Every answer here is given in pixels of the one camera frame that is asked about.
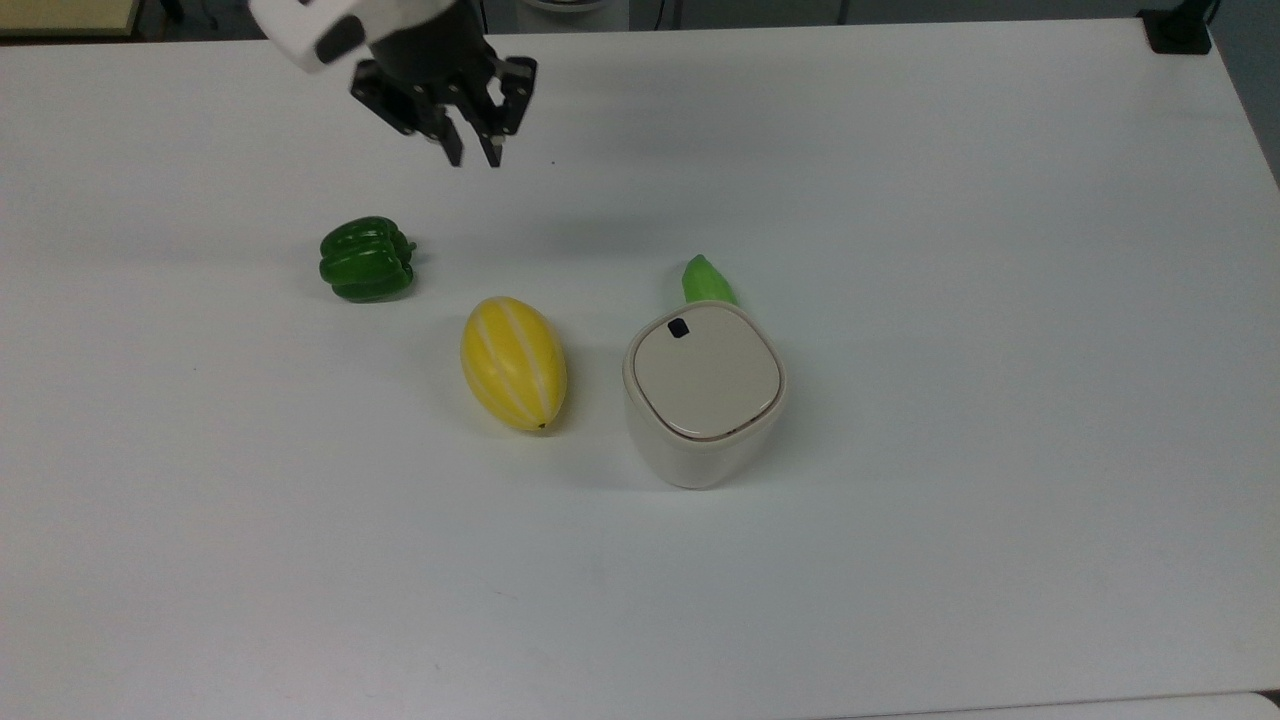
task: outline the green vegetable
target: green vegetable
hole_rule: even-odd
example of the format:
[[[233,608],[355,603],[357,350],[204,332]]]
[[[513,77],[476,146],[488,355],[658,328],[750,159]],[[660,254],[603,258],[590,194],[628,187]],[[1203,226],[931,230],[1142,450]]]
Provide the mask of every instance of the green vegetable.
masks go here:
[[[685,265],[685,277],[681,278],[681,282],[685,286],[685,302],[721,300],[730,305],[737,305],[737,296],[733,295],[728,281],[703,255],[694,258]]]
[[[415,247],[387,218],[351,220],[320,242],[320,277],[344,300],[385,300],[413,283]]]

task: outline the robotic arm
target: robotic arm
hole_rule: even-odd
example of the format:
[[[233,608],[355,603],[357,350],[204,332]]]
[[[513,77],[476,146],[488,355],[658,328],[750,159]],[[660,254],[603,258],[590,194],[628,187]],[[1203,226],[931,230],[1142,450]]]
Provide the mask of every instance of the robotic arm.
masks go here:
[[[351,94],[403,135],[420,132],[462,164],[453,105],[480,136],[489,165],[520,129],[534,94],[532,58],[499,59],[468,0],[251,0],[262,32],[298,67],[319,72],[361,45]],[[489,95],[498,78],[502,104]]]

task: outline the green bell pepper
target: green bell pepper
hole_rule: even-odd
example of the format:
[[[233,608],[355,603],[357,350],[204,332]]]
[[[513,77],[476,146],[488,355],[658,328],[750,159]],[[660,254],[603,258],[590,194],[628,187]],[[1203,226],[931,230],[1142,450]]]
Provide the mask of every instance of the green bell pepper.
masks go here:
[[[344,300],[387,300],[413,283],[415,247],[387,218],[351,220],[320,242],[320,277]]]

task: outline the white robot arm casing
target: white robot arm casing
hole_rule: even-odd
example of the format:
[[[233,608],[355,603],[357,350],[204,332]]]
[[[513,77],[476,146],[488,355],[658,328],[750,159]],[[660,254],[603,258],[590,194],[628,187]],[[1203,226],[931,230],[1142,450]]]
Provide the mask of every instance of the white robot arm casing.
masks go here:
[[[314,73],[346,51],[425,23],[457,1],[250,0],[250,12],[276,47],[300,68]],[[358,26],[347,18],[356,18]],[[352,35],[355,27],[362,32]],[[335,32],[343,37],[335,37]]]

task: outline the floor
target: floor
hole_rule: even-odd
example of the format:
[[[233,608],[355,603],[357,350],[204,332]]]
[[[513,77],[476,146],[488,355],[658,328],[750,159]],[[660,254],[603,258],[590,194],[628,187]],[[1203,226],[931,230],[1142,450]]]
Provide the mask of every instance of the floor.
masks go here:
[[[480,0],[490,32],[516,32],[516,3]],[[630,0],[631,29],[672,26],[677,0]],[[1056,18],[1133,17],[1144,6],[1175,0],[851,0],[849,23],[915,23]],[[242,40],[262,37],[247,0],[182,0],[186,19],[165,18],[157,0],[143,0],[140,33],[146,40]],[[684,28],[832,24],[840,0],[685,0]],[[1280,182],[1280,1],[1224,0],[1212,26],[1231,79],[1253,123],[1262,151]]]

